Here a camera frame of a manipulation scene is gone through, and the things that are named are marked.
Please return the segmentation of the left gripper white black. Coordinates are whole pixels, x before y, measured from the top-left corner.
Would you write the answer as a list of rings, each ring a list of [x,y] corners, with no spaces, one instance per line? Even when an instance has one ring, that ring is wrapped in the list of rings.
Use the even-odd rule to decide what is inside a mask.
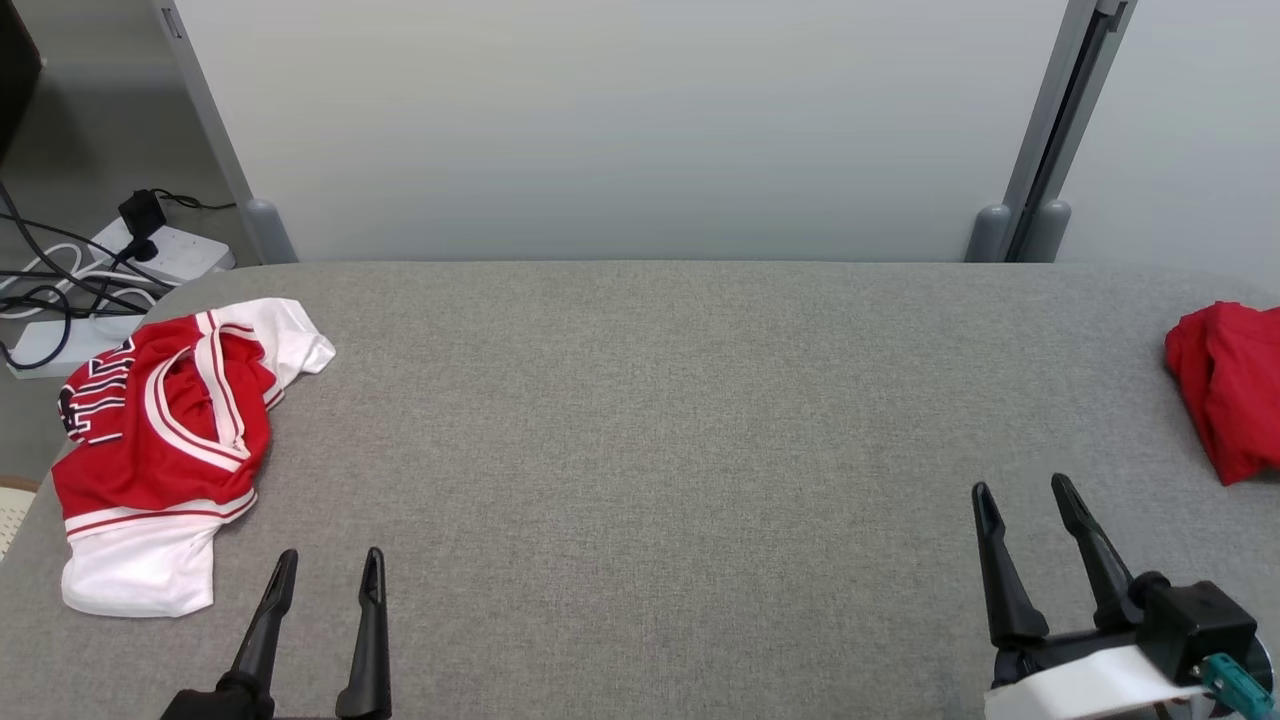
[[[282,624],[294,594],[300,562],[297,550],[285,550],[275,562],[266,588],[230,666],[212,691],[182,689],[160,719],[274,719],[269,691],[276,661]],[[367,551],[357,593],[358,630],[347,687],[335,700],[338,719],[389,719],[390,642],[387,605],[385,557]]]

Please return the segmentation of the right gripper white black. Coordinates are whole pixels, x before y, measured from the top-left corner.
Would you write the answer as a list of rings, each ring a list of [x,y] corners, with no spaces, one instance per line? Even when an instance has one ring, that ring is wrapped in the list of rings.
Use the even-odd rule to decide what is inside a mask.
[[[987,719],[1204,719],[1202,685],[1169,679],[1138,648],[1143,611],[1129,596],[1134,577],[1073,480],[1055,473],[1060,518],[1076,542],[1094,600],[1094,630],[1051,635],[1005,543],[1006,525],[989,487],[972,506],[989,641],[996,648]]]

